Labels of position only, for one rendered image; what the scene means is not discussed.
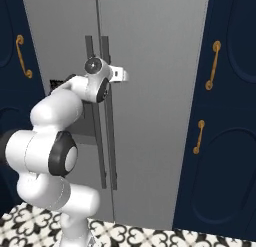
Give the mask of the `grey fridge door with dispenser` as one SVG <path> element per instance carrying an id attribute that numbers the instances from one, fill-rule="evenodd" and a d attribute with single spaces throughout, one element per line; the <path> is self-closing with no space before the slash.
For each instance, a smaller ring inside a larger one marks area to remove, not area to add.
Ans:
<path id="1" fill-rule="evenodd" d="M 50 91 L 52 80 L 83 75 L 86 35 L 93 38 L 94 54 L 100 53 L 96 0 L 24 0 L 24 5 L 45 91 Z M 101 187 L 92 104 L 86 104 L 83 115 L 68 128 L 78 146 L 78 161 L 66 179 L 96 189 L 100 207 L 94 217 L 112 222 L 113 196 L 102 103 L 99 112 L 107 188 Z"/>

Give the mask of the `plain grey fridge door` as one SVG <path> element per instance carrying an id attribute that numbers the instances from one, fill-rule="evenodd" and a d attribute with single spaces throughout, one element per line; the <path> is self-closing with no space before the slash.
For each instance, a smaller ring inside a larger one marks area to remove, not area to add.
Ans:
<path id="1" fill-rule="evenodd" d="M 99 0 L 128 82 L 112 89 L 117 223 L 172 226 L 208 0 Z"/>

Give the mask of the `navy cupboard door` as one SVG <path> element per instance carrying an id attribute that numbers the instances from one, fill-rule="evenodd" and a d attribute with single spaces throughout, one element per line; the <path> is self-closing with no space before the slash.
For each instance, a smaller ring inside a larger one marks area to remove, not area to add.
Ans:
<path id="1" fill-rule="evenodd" d="M 207 91 L 216 40 L 221 49 L 213 88 Z M 209 0 L 194 102 L 256 108 L 256 0 Z"/>
<path id="2" fill-rule="evenodd" d="M 21 34 L 20 46 L 25 67 L 33 72 L 27 78 L 21 68 L 16 37 Z M 36 104 L 45 97 L 23 0 L 0 0 L 0 91 L 20 101 L 21 97 Z"/>
<path id="3" fill-rule="evenodd" d="M 32 105 L 0 107 L 0 136 L 8 130 L 31 130 L 30 111 L 32 108 Z M 9 213 L 12 208 L 23 202 L 16 190 L 18 178 L 16 171 L 0 162 L 0 216 Z"/>
<path id="4" fill-rule="evenodd" d="M 193 108 L 173 227 L 256 242 L 255 110 Z"/>

